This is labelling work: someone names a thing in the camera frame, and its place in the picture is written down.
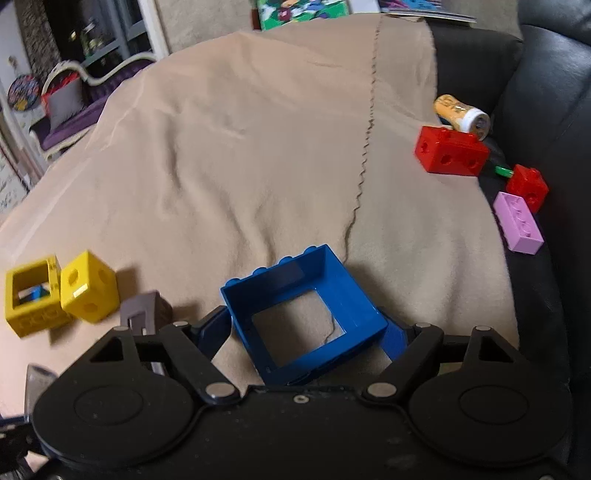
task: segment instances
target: yellow block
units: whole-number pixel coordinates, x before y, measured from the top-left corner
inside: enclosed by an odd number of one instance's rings
[[[61,272],[61,308],[96,323],[119,308],[115,272],[88,250]]]
[[[20,291],[42,284],[48,284],[47,297],[20,304]],[[7,272],[4,316],[21,338],[72,320],[60,305],[60,266],[55,255]]]

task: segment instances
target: window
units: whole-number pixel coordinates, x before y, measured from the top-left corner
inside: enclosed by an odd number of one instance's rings
[[[140,51],[150,51],[138,0],[44,0],[62,59],[102,76]]]

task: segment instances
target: purple cushion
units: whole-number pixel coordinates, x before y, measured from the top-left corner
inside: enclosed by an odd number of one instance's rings
[[[58,143],[63,142],[66,138],[70,138],[72,135],[97,123],[108,99],[109,97],[104,97],[96,101],[74,115],[68,121],[61,124],[55,130],[52,130],[49,135],[41,141],[41,148],[47,151],[51,147],[55,147]]]
[[[120,71],[115,73],[112,77],[105,80],[100,85],[94,87],[88,87],[88,96],[91,102],[96,102],[98,99],[105,96],[109,96],[115,91],[115,89],[124,82],[124,80],[132,78],[140,70],[143,70],[148,65],[152,65],[154,62],[146,59],[138,59],[126,65]]]

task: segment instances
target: black leather couch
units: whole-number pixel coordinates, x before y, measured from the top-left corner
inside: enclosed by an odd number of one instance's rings
[[[519,0],[523,41],[430,22],[438,94],[493,115],[491,162],[479,178],[492,203],[495,164],[542,172],[550,194],[531,257],[506,249],[521,350],[569,388],[571,435],[556,452],[591,478],[591,0]]]

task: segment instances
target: red toy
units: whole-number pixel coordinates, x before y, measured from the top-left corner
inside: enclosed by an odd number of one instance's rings
[[[490,151],[474,134],[423,127],[414,154],[430,173],[476,177]]]
[[[531,213],[537,213],[550,189],[535,168],[516,165],[507,182],[507,193],[523,197]]]

